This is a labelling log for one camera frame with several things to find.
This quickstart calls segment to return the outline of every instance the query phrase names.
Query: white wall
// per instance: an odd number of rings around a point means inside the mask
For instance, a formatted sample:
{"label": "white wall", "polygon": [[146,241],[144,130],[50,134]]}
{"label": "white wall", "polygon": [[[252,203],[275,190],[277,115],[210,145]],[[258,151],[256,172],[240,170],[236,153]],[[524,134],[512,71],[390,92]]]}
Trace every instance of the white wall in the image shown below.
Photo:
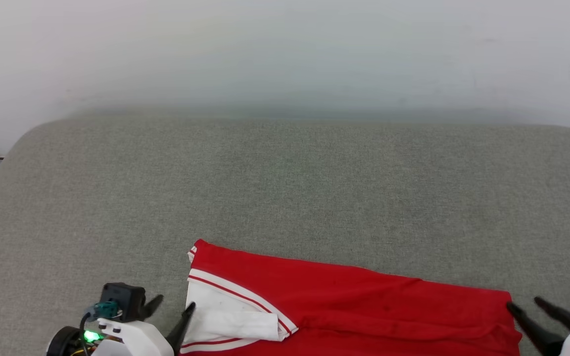
{"label": "white wall", "polygon": [[0,0],[0,154],[186,108],[570,126],[570,1]]}

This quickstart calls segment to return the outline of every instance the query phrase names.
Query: black cable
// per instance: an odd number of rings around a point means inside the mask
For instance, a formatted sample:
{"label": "black cable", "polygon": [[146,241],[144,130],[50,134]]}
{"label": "black cable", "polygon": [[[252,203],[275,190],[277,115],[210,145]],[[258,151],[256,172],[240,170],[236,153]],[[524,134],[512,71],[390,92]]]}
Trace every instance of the black cable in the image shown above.
{"label": "black cable", "polygon": [[90,313],[86,313],[83,318],[81,319],[81,344],[83,347],[83,352],[85,353],[85,356],[89,356],[89,350],[87,349],[87,341],[85,340],[85,322],[87,321],[87,319],[91,316]]}

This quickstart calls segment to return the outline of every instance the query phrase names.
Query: red garment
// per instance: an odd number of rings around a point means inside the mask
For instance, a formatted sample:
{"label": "red garment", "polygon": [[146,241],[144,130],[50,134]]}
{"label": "red garment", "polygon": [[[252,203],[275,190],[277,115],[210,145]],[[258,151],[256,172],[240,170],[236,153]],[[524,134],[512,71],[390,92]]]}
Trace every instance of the red garment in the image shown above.
{"label": "red garment", "polygon": [[[231,339],[184,345],[223,356],[518,356],[506,291],[468,288],[359,267],[279,259],[203,240],[189,282],[279,316],[282,342]],[[212,351],[199,350],[210,344]]]}

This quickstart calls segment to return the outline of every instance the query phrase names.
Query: white stripe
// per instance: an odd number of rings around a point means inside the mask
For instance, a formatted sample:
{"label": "white stripe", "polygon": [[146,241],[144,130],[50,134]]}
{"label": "white stripe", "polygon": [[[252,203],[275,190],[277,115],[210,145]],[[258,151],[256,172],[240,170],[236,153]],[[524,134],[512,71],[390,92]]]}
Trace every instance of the white stripe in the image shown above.
{"label": "white stripe", "polygon": [[[268,302],[267,300],[263,299],[260,297],[260,295],[253,293],[252,291],[250,291],[249,289],[246,289],[242,286],[239,286],[239,284],[235,284],[233,282],[230,282],[226,279],[223,279],[221,277],[217,277],[216,275],[212,274],[212,273],[208,273],[205,272],[203,270],[198,270],[195,268],[191,268],[190,272],[188,273],[188,278],[190,279],[191,282],[197,282],[200,283],[201,281],[197,280],[197,279],[191,279],[190,277],[194,276],[194,277],[198,277],[201,279],[205,279],[206,281],[209,282],[213,282],[219,286],[222,286],[226,289],[230,289],[231,291],[235,292],[235,293],[239,293],[240,295],[243,295],[244,297],[248,297],[252,300],[255,300],[256,302],[260,303],[262,306],[264,306],[265,308],[267,308],[267,310],[271,313],[275,313],[276,315],[279,316],[279,320],[283,322],[283,324],[285,324],[285,326],[287,326],[287,328],[291,331],[291,333],[293,334],[296,330],[298,330],[298,327],[296,327],[296,324],[294,324],[287,316],[285,316],[285,314],[283,314],[281,311],[279,311],[278,309],[276,309],[275,306],[273,306],[270,302]],[[211,284],[208,283],[204,283],[201,282],[202,284],[204,284],[205,286],[209,286],[209,287],[214,287]],[[226,293],[227,295],[229,295],[230,297],[236,298],[242,302],[246,302],[246,303],[251,303],[251,301],[241,298],[237,295],[234,295],[232,293],[227,293],[225,290],[223,289],[219,289],[219,291],[221,291],[222,293]],[[282,333],[279,333],[281,336],[281,340],[283,340],[284,338],[286,338],[287,336],[289,336],[289,334],[287,333],[287,331],[285,331],[285,329],[283,329],[283,326],[279,323],[279,330],[282,331]]]}
{"label": "white stripe", "polygon": [[182,347],[181,349],[179,349],[179,353],[181,354],[188,354],[189,352],[194,352],[194,351],[224,351],[224,350],[231,350],[231,349],[236,349],[237,347],[242,347],[242,346],[246,346],[249,345],[251,343],[255,343],[258,342],[258,340],[254,340],[254,339],[241,339],[241,340],[235,340],[233,342],[229,342],[229,343],[218,343],[218,344],[197,344],[197,345],[191,345],[189,347]]}

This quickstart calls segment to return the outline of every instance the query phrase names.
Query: green light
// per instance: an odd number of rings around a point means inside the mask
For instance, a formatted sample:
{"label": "green light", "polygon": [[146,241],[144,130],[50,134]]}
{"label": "green light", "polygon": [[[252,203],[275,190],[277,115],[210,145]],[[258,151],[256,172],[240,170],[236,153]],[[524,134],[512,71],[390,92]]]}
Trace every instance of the green light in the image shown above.
{"label": "green light", "polygon": [[85,340],[88,341],[88,343],[92,343],[95,342],[96,340],[100,340],[102,339],[102,336],[100,336],[99,334],[93,332],[93,331],[89,331],[89,330],[85,330],[85,333],[83,334]]}

